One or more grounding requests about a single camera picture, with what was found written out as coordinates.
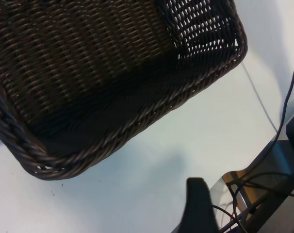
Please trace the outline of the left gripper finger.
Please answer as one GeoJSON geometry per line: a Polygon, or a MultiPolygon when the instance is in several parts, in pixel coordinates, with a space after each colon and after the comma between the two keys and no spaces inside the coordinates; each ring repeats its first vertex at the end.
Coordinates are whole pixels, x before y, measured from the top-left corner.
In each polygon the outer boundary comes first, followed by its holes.
{"type": "Polygon", "coordinates": [[[188,178],[186,204],[180,222],[182,233],[218,233],[207,184],[202,178],[188,178]]]}

